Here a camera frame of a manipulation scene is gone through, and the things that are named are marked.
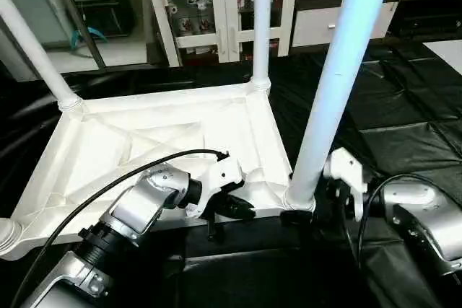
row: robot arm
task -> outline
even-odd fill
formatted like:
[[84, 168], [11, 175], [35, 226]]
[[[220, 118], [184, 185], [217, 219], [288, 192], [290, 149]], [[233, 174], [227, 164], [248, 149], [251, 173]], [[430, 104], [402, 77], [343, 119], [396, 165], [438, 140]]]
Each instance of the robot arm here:
[[[98, 299], [108, 295], [118, 264], [141, 245], [164, 208], [188, 207], [190, 216], [201, 217], [210, 209], [211, 201], [217, 204], [218, 195], [243, 183], [240, 166], [230, 157], [213, 164], [198, 180], [168, 164], [143, 171], [96, 225], [79, 233], [82, 242], [61, 258], [21, 307], [93, 307], [82, 296]], [[238, 208], [252, 207], [238, 198], [224, 201], [234, 201]]]

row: white drawer unit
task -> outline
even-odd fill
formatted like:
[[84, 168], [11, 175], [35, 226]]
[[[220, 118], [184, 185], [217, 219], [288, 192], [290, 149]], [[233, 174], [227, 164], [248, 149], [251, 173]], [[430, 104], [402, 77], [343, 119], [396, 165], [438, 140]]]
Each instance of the white drawer unit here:
[[[371, 39], [385, 36], [397, 5], [398, 2], [383, 3]], [[340, 7], [298, 11], [292, 47], [330, 43], [334, 37], [339, 13]]]

